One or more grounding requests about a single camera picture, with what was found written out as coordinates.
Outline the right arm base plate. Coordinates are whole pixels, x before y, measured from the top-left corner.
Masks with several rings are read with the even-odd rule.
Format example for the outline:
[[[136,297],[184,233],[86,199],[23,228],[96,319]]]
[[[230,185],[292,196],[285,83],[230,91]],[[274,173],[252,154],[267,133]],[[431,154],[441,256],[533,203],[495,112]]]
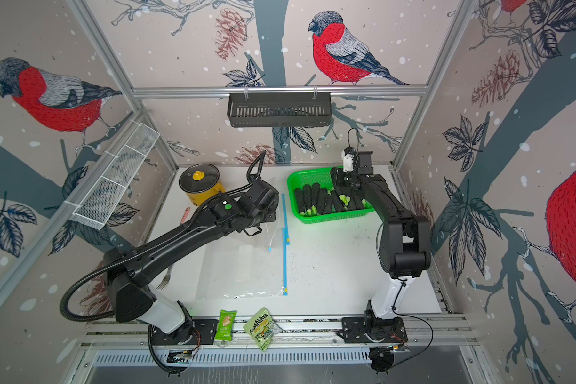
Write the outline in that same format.
[[[341,320],[341,328],[336,332],[345,343],[398,343],[408,341],[406,328],[401,318],[381,319],[346,317]]]

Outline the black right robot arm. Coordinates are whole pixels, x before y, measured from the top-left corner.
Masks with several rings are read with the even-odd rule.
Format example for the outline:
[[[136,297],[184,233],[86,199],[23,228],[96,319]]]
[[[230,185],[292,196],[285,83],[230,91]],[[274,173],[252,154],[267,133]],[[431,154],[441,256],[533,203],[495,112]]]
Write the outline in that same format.
[[[395,197],[384,177],[345,172],[334,167],[331,181],[339,192],[369,203],[381,219],[375,250],[387,275],[361,317],[342,319],[338,336],[346,343],[405,344],[407,335],[398,308],[413,281],[431,264],[430,227]]]

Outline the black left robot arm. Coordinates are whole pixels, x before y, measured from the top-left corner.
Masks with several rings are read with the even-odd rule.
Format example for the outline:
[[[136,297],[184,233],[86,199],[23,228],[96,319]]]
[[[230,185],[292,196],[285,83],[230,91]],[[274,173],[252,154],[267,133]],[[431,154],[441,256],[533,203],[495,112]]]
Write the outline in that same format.
[[[154,340],[172,344],[195,342],[193,355],[204,337],[184,304],[166,298],[152,286],[164,270],[197,249],[233,233],[254,237],[261,225],[274,222],[279,193],[261,178],[265,154],[249,166],[247,184],[220,192],[200,205],[190,219],[155,240],[125,253],[113,248],[104,254],[103,267],[85,275],[62,296],[59,311],[72,322],[90,323],[114,318],[119,323],[139,321],[147,325],[147,345],[155,364],[168,375],[180,375],[184,368],[166,365],[156,354]],[[83,285],[101,276],[111,309],[97,315],[77,315],[69,308],[71,297]]]

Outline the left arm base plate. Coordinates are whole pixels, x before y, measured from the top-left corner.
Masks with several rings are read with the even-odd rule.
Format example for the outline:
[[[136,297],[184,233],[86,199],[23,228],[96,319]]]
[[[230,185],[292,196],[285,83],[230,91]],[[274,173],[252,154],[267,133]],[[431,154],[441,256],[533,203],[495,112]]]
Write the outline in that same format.
[[[154,327],[148,333],[153,346],[212,345],[218,329],[217,318],[187,318],[179,328],[169,334]]]

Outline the small clear zip-top bag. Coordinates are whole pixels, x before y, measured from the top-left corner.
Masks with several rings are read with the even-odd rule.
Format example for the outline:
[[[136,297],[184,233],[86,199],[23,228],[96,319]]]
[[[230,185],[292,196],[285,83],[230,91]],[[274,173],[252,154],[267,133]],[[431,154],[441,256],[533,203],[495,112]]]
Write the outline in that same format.
[[[262,232],[254,236],[254,245],[268,253],[281,251],[286,243],[284,239],[286,227],[286,195],[281,194],[275,211],[275,221],[260,224]]]

